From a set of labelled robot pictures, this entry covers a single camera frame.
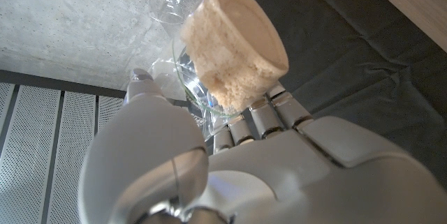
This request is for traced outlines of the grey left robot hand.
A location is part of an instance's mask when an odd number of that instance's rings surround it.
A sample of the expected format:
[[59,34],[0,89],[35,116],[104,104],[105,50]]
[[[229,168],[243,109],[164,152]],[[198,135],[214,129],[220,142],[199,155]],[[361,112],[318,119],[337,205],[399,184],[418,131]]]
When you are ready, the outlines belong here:
[[312,119],[276,87],[275,106],[217,134],[208,155],[188,110],[131,74],[78,189],[82,223],[445,223],[446,191],[389,140],[337,117]]

